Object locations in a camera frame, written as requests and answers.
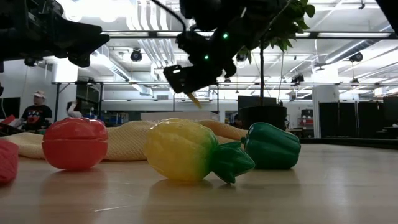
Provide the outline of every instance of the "black cable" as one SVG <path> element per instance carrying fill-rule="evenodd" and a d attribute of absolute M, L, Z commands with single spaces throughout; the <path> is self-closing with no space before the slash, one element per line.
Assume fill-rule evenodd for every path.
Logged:
<path fill-rule="evenodd" d="M 182 32 L 187 31 L 187 25 L 185 25 L 184 21 L 182 21 L 181 17 L 177 15 L 177 13 L 173 12 L 169 7 L 163 5 L 160 1 L 158 0 L 151 0 L 154 2 L 157 6 L 161 7 L 162 9 L 166 10 L 166 12 L 170 13 L 174 18 L 176 18 L 179 22 L 181 22 L 182 25 Z"/>

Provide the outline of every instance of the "green plastic bell pepper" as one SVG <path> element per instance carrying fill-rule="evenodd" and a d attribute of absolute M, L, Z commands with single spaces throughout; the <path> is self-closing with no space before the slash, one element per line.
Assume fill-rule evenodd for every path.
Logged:
<path fill-rule="evenodd" d="M 242 143 L 257 169 L 290 169 L 299 160 L 299 138 L 271 124 L 253 124 Z"/>

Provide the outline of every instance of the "cap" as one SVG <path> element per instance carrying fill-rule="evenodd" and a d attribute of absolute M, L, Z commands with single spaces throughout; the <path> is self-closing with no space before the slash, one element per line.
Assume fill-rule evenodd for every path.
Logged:
<path fill-rule="evenodd" d="M 45 98 L 44 92 L 41 90 L 38 90 L 34 93 L 34 96 L 40 97 L 40 98 Z"/>

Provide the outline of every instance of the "desk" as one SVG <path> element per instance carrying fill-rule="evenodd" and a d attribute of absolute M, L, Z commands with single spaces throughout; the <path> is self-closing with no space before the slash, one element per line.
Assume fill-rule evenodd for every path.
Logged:
<path fill-rule="evenodd" d="M 398 223 L 398 152 L 303 145 L 293 170 L 254 170 L 225 185 L 164 180 L 147 162 L 59 172 L 21 158 L 0 188 L 1 224 Z"/>

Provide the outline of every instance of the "black t-shirt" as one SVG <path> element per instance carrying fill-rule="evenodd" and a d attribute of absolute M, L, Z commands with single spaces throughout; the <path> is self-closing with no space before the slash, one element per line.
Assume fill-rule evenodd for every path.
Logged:
<path fill-rule="evenodd" d="M 26 120 L 26 130 L 35 131 L 42 129 L 46 118 L 52 118 L 52 110 L 46 105 L 28 106 L 22 118 Z"/>

